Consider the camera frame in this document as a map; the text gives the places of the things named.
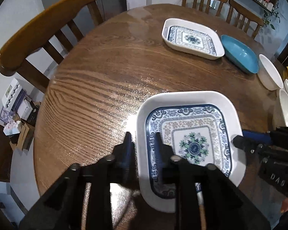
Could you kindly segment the right hand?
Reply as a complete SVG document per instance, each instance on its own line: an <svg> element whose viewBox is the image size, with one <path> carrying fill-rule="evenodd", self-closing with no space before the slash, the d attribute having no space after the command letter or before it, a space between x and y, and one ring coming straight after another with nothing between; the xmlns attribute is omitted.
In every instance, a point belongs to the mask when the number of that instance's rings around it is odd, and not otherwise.
<svg viewBox="0 0 288 230"><path fill-rule="evenodd" d="M288 198L285 198L281 204L281 214L288 211Z"/></svg>

